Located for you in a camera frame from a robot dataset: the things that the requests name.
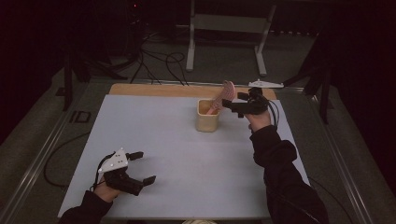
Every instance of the black sleeve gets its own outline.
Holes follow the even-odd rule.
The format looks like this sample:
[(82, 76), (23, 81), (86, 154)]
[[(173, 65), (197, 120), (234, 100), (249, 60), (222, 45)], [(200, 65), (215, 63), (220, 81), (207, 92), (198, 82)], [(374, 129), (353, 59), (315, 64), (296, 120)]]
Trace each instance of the black sleeve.
[(274, 223), (329, 223), (323, 201), (292, 163), (297, 159), (295, 146), (282, 141), (272, 125), (253, 133), (250, 140), (253, 159), (264, 168), (267, 204)]
[(85, 191), (81, 205), (65, 211), (59, 224), (98, 224), (112, 204), (103, 201), (93, 192)]

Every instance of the yellow container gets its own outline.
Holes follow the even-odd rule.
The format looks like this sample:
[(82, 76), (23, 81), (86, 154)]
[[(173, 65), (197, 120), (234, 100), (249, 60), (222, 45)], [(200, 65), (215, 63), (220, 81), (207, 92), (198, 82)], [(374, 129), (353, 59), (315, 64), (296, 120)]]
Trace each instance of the yellow container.
[(197, 119), (195, 128), (199, 132), (213, 133), (219, 125), (219, 111), (215, 110), (211, 115), (207, 115), (213, 100), (199, 100), (197, 104)]

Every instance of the dark background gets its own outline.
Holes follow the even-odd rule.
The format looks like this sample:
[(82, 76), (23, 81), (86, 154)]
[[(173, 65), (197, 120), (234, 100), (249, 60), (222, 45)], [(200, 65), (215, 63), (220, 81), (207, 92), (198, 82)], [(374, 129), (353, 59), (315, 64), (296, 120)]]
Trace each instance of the dark background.
[[(189, 23), (190, 1), (126, 2), (129, 6), (124, 1), (110, 5), (101, 0), (0, 2), (0, 143), (63, 67), (65, 40), (73, 41), (96, 60), (108, 62), (109, 55), (124, 55), (138, 48), (136, 43), (125, 48), (122, 41), (127, 35), (138, 37), (134, 29), (125, 29), (137, 18), (170, 36), (175, 24)], [(209, 10), (210, 2), (197, 1), (197, 8)], [(396, 7), (390, 0), (335, 3), (282, 1), (272, 30), (302, 35), (321, 31), (306, 59), (308, 66), (323, 58), (332, 61), (332, 84), (395, 193), (392, 173), (396, 153), (391, 139), (395, 134)], [(235, 8), (247, 16), (260, 14), (257, 7), (241, 1), (226, 4), (230, 8), (226, 7), (225, 14), (235, 13)]]

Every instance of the person's arm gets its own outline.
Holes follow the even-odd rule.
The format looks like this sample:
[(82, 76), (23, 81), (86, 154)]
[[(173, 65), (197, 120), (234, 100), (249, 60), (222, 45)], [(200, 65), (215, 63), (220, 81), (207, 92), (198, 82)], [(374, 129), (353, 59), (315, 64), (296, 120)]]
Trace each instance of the person's arm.
[(267, 204), (274, 223), (329, 223), (324, 203), (292, 163), (297, 159), (295, 146), (280, 139), (268, 111), (245, 116), (252, 131), (253, 159), (264, 168)]
[(80, 206), (64, 212), (59, 224), (100, 223), (102, 217), (110, 210), (113, 200), (120, 194), (119, 190), (108, 187), (103, 177), (100, 182), (102, 183), (93, 192), (85, 191)]

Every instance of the pink brush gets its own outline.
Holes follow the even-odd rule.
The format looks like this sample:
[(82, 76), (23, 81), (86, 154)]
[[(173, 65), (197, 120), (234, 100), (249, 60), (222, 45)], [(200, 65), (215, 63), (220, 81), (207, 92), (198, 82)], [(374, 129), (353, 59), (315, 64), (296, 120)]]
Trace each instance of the pink brush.
[(222, 100), (229, 100), (232, 101), (233, 98), (235, 98), (235, 86), (231, 81), (224, 81), (223, 82), (223, 90), (221, 93), (216, 97), (216, 99), (213, 101), (212, 105), (210, 106), (210, 109), (207, 111), (207, 115), (211, 115), (215, 110), (221, 110), (223, 108), (222, 106)]

